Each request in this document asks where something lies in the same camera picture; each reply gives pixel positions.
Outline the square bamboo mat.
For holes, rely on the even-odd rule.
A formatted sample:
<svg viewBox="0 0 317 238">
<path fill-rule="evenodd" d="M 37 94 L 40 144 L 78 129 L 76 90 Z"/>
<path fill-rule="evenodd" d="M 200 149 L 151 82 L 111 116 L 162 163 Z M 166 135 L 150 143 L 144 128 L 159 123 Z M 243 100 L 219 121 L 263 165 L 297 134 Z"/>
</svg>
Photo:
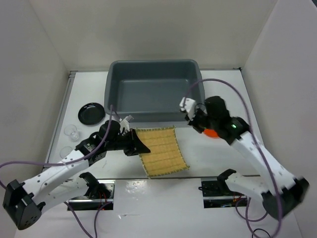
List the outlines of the square bamboo mat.
<svg viewBox="0 0 317 238">
<path fill-rule="evenodd" d="M 151 151 L 140 154 L 148 177 L 170 175 L 190 168 L 181 154 L 174 127 L 137 129 L 136 132 Z"/>
</svg>

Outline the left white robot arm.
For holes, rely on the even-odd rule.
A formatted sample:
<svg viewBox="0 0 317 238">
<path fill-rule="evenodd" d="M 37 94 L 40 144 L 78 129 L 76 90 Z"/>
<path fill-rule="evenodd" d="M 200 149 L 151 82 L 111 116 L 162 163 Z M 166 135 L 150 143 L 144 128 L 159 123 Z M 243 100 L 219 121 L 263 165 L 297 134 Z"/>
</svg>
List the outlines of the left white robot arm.
<svg viewBox="0 0 317 238">
<path fill-rule="evenodd" d="M 106 200 L 110 191 L 87 172 L 106 156 L 122 150 L 126 156 L 150 153 L 134 129 L 106 121 L 99 131 L 81 141 L 60 162 L 23 182 L 13 180 L 5 187 L 3 208 L 19 230 L 35 224 L 49 209 L 75 197 Z"/>
</svg>

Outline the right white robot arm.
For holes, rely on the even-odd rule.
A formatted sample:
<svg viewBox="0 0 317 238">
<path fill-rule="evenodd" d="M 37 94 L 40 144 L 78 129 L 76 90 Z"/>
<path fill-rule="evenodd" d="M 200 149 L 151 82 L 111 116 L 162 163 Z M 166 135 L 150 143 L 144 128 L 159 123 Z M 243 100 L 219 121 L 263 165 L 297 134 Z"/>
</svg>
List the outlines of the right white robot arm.
<svg viewBox="0 0 317 238">
<path fill-rule="evenodd" d="M 189 98 L 183 98 L 179 106 L 189 126 L 198 133 L 214 130 L 259 173 L 258 177 L 246 177 L 227 169 L 217 177 L 219 193 L 238 192 L 253 198 L 261 202 L 265 211 L 276 220 L 285 217 L 303 202 L 309 188 L 308 181 L 287 171 L 251 134 L 250 126 L 242 118 L 231 117 L 222 98 L 207 98 L 204 111 Z"/>
</svg>

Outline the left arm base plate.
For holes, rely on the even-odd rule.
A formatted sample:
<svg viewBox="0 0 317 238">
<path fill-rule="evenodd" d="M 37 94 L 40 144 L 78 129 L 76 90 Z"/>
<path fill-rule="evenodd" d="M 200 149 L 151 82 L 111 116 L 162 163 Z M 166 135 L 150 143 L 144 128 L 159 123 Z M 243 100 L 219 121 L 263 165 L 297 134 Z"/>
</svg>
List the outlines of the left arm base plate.
<svg viewBox="0 0 317 238">
<path fill-rule="evenodd" d="M 94 195 L 82 195 L 68 200 L 68 204 L 74 211 L 97 211 L 104 204 L 102 210 L 113 210 L 115 180 L 100 179 L 98 180 L 106 191 L 97 191 Z"/>
</svg>

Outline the orange plastic plate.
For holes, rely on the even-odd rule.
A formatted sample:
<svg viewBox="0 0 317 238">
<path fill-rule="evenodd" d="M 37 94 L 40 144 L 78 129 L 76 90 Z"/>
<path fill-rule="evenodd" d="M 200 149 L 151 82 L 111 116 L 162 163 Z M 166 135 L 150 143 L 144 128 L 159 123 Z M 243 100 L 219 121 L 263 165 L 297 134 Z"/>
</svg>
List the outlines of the orange plastic plate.
<svg viewBox="0 0 317 238">
<path fill-rule="evenodd" d="M 203 133 L 210 138 L 219 138 L 217 132 L 213 129 L 205 129 Z"/>
</svg>

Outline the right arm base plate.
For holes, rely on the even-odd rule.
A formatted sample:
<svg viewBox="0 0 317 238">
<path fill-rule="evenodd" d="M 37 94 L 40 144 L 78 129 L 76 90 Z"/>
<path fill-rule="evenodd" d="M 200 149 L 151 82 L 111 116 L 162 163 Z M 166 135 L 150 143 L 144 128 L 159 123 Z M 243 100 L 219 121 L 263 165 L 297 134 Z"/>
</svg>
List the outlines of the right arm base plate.
<svg viewBox="0 0 317 238">
<path fill-rule="evenodd" d="M 198 190 L 202 192 L 204 208 L 246 207 L 246 196 L 232 191 L 222 192 L 216 178 L 202 178 Z"/>
</svg>

